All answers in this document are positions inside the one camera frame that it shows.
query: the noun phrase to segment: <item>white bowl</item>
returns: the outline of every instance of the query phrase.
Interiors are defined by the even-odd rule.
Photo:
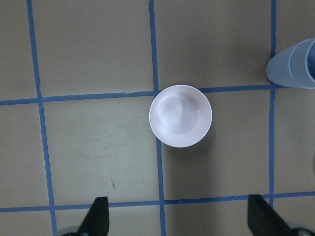
[[[175,85],[156,96],[149,120],[158,139],[172,147],[184,148],[198,143],[207,134],[212,110],[208,99],[198,89]]]

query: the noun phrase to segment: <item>floor tile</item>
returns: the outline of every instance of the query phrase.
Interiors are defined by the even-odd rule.
[[[274,208],[291,227],[315,230],[315,197],[275,199]]]
[[[0,7],[0,100],[36,97],[26,1]]]
[[[52,236],[49,211],[0,213],[0,235]]]
[[[252,236],[247,227],[247,201],[165,206],[166,234]]]
[[[315,92],[279,89],[275,101],[275,192],[315,190]]]
[[[58,230],[78,226],[88,210],[56,211]],[[159,206],[109,208],[109,236],[160,236]]]
[[[277,52],[314,38],[314,8],[312,0],[277,0]]]
[[[0,106],[0,207],[47,206],[37,104]]]
[[[155,1],[155,13],[160,89],[269,83],[270,1]]]
[[[152,97],[45,103],[57,205],[158,200]]]
[[[206,137],[191,147],[162,146],[164,197],[268,193],[269,91],[207,97],[213,121]]]
[[[33,0],[44,96],[153,90],[147,0]]]

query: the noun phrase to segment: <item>cup rim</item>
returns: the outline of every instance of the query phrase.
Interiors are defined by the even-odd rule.
[[[308,75],[310,78],[313,79],[313,81],[314,81],[314,87],[315,87],[315,78],[313,78],[313,76],[310,74],[309,69],[308,69],[308,66],[307,66],[307,60],[308,60],[308,58],[309,58],[310,50],[311,50],[311,48],[314,46],[314,44],[315,44],[315,39],[313,39],[313,41],[311,42],[311,44],[310,44],[309,47],[307,48],[306,56],[305,56],[305,58],[304,58],[304,67],[305,67],[305,70],[306,70],[307,75]]]
[[[290,58],[289,58],[289,72],[290,72],[290,75],[291,75],[292,79],[295,81],[295,83],[297,83],[298,86],[299,86],[301,89],[314,89],[315,87],[306,87],[306,86],[302,85],[300,82],[298,82],[298,81],[295,79],[295,77],[293,76],[292,69],[291,69],[291,66],[290,66],[290,65],[291,65],[291,63],[292,63],[292,58],[293,58],[293,55],[294,55],[294,53],[296,52],[296,50],[297,50],[300,46],[302,46],[302,44],[307,43],[308,41],[311,41],[311,40],[312,40],[312,38],[308,38],[308,39],[303,40],[302,42],[300,42],[300,43],[294,48],[294,50],[293,50],[293,52],[291,53]],[[307,58],[308,58],[308,55],[309,55],[309,51],[311,50],[311,47],[314,45],[314,43],[315,43],[315,39],[313,39],[311,45],[308,47],[308,49],[307,49],[307,54],[306,54],[307,56],[304,58],[305,70],[306,70],[308,76],[310,76],[311,78],[313,78],[313,77],[310,75],[309,70],[308,70],[308,68],[307,68]]]
[[[166,141],[165,139],[163,139],[163,138],[156,132],[156,130],[154,129],[154,127],[153,127],[153,125],[152,125],[152,116],[151,116],[151,114],[152,114],[152,107],[153,107],[153,105],[155,104],[155,102],[157,101],[157,98],[158,98],[159,96],[163,96],[163,94],[165,93],[165,91],[167,91],[167,90],[169,90],[169,89],[173,89],[173,88],[175,88],[175,87],[187,87],[187,88],[193,89],[193,90],[195,90],[196,92],[200,93],[200,94],[204,97],[204,99],[205,99],[205,101],[206,101],[206,103],[207,103],[206,106],[208,107],[209,112],[210,112],[210,119],[209,119],[209,122],[205,125],[204,132],[202,133],[202,135],[200,135],[200,136],[198,137],[198,139],[196,139],[196,141],[190,142],[189,144],[175,145],[175,144],[169,143],[168,141]],[[210,126],[211,126],[211,123],[212,123],[212,119],[213,119],[212,107],[211,107],[211,104],[210,104],[208,98],[207,98],[200,90],[198,90],[198,89],[196,89],[196,88],[194,88],[194,87],[192,87],[192,86],[189,86],[189,85],[174,85],[174,86],[170,86],[170,87],[165,88],[164,90],[162,90],[162,91],[154,98],[154,100],[153,100],[153,102],[152,102],[152,104],[151,104],[151,106],[150,106],[150,111],[149,111],[149,123],[150,123],[150,127],[151,127],[151,129],[152,129],[154,135],[155,135],[159,140],[161,140],[163,143],[165,143],[165,144],[167,144],[167,145],[169,145],[169,146],[171,146],[171,147],[175,147],[175,148],[185,148],[185,147],[189,147],[189,146],[192,146],[192,145],[198,143],[199,141],[201,141],[201,140],[206,136],[206,134],[208,133],[208,131],[209,131],[209,129],[210,129]]]

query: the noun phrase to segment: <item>blue grid line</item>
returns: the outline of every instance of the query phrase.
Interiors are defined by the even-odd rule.
[[[245,85],[245,86],[229,86],[229,87],[214,87],[214,88],[199,88],[202,93],[214,92],[230,92],[230,91],[250,91],[250,90],[268,90],[271,87],[275,89],[287,89],[281,85]],[[157,96],[160,90],[157,91],[139,91],[133,93],[116,92],[116,93],[96,93],[96,94],[79,94],[79,95],[64,95],[64,96],[49,96],[42,97],[42,102],[70,101],[70,100],[87,100],[87,99],[107,99],[107,98],[123,98],[123,97],[145,97]],[[37,98],[3,100],[0,101],[0,106],[37,103]]]
[[[271,0],[271,57],[276,54],[276,14],[277,1]]]
[[[159,196],[159,208],[160,208],[160,224],[161,235],[166,235],[165,225],[165,206],[164,206],[164,186],[163,186],[163,163],[162,163],[162,145],[161,141],[157,140],[157,174],[158,174],[158,196]]]
[[[30,206],[30,207],[8,207],[0,208],[0,212],[23,212],[23,211],[43,211],[49,210],[49,206]]]
[[[277,193],[270,196],[270,194],[263,194],[264,199],[279,199],[279,198],[299,198],[299,197],[315,197],[315,191],[311,192],[296,192],[296,193]],[[139,206],[157,206],[161,202],[164,205],[179,205],[179,204],[197,204],[197,203],[215,203],[228,201],[247,200],[248,195],[214,197],[214,198],[196,198],[196,199],[178,199],[178,200],[164,200],[164,201],[144,201],[144,202],[126,202],[126,203],[110,203],[110,208],[115,207],[139,207]],[[91,204],[86,205],[66,205],[55,206],[55,210],[75,210],[75,209],[89,209]],[[0,212],[21,212],[21,211],[43,211],[50,210],[49,206],[30,206],[30,207],[7,207],[0,208]]]
[[[312,192],[296,192],[296,193],[278,193],[274,194],[274,198],[298,198],[298,197],[314,197],[315,191]]]
[[[32,54],[32,60],[33,60],[33,69],[34,69],[36,93],[37,93],[37,99],[38,99],[39,117],[40,117],[40,128],[41,128],[41,136],[42,136],[42,143],[43,143],[43,153],[44,153],[44,162],[45,162],[45,171],[46,171],[50,218],[51,218],[52,232],[53,232],[53,235],[55,235],[57,232],[57,224],[56,224],[56,216],[55,216],[53,187],[52,187],[52,180],[51,180],[51,173],[50,173],[48,144],[47,144],[47,137],[46,137],[45,113],[44,113],[42,95],[40,92],[40,78],[39,78],[39,69],[38,69],[38,61],[37,61],[37,49],[36,49],[33,10],[32,10],[32,0],[27,0],[27,9],[28,9],[29,28],[30,28],[30,35],[31,35],[31,54]]]
[[[275,95],[276,90],[270,89],[270,105],[269,105],[269,205],[273,207],[274,194],[274,133],[275,133]]]
[[[0,101],[0,106],[18,105],[18,104],[30,104],[30,103],[37,103],[37,102],[38,102],[37,98],[5,100],[5,101]]]
[[[276,0],[271,0],[271,47],[270,56],[276,53]],[[274,207],[274,153],[275,153],[275,96],[276,84],[270,83],[270,104],[269,104],[269,205]]]
[[[248,90],[268,90],[270,85],[245,85],[245,86],[228,86],[215,88],[199,88],[202,93],[211,92],[232,92],[232,91],[248,91]]]
[[[82,95],[65,95],[43,97],[43,102],[69,101],[69,100],[86,100],[86,99],[105,99],[105,98],[121,98],[121,97],[145,97],[156,96],[156,91],[141,91],[133,93],[115,92],[115,93],[96,93]]]
[[[150,29],[151,29],[152,70],[153,70],[153,88],[154,88],[153,90],[158,93],[159,92],[158,90],[158,55],[157,55],[157,37],[156,37],[156,24],[155,24],[155,13],[154,13],[154,0],[150,0],[149,2],[149,14],[150,14]],[[157,173],[158,173],[158,192],[159,192],[158,195],[159,195],[161,236],[166,236],[162,147],[161,147],[161,141],[158,138],[157,138]]]
[[[263,198],[269,198],[268,194],[262,195]],[[195,203],[214,203],[214,202],[227,202],[247,200],[248,195],[228,196],[228,197],[214,197],[214,198],[196,198],[196,199],[183,199],[183,200],[166,200],[166,205],[172,204],[195,204]]]
[[[66,206],[55,206],[55,210],[79,210],[79,209],[90,209],[92,204],[84,205],[66,205]]]
[[[153,70],[153,87],[158,91],[158,54],[157,54],[157,37],[156,22],[154,13],[154,0],[149,2],[150,29],[151,29],[151,48],[152,48],[152,70]]]

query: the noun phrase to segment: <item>table surface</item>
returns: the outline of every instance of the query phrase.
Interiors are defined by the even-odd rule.
[[[315,36],[311,0],[7,0],[0,7],[0,235],[48,235],[110,202],[110,236],[250,236],[247,196],[315,228],[315,92],[270,83]],[[155,138],[176,84],[213,109],[187,148]]]

